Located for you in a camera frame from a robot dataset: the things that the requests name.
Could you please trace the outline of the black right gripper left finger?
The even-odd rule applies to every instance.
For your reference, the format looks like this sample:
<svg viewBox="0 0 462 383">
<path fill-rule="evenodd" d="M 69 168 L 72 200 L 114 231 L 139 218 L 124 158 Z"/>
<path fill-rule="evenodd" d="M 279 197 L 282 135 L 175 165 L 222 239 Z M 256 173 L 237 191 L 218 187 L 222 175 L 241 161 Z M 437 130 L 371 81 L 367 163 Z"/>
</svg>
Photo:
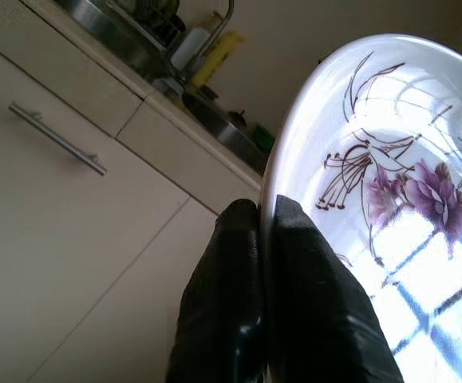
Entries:
<svg viewBox="0 0 462 383">
<path fill-rule="evenodd" d="M 167 382 L 263 382 L 267 373 L 259 213 L 248 199 L 215 221 L 181 301 Z"/>
</svg>

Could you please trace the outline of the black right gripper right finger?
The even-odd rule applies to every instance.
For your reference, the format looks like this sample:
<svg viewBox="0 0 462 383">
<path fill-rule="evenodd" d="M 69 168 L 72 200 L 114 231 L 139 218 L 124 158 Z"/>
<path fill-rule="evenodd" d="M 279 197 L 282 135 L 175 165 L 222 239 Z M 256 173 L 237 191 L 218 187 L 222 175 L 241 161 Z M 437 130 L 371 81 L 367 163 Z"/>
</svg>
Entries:
<svg viewBox="0 0 462 383">
<path fill-rule="evenodd" d="M 272 225 L 276 382 L 400 382 L 369 296 L 296 201 Z"/>
</svg>

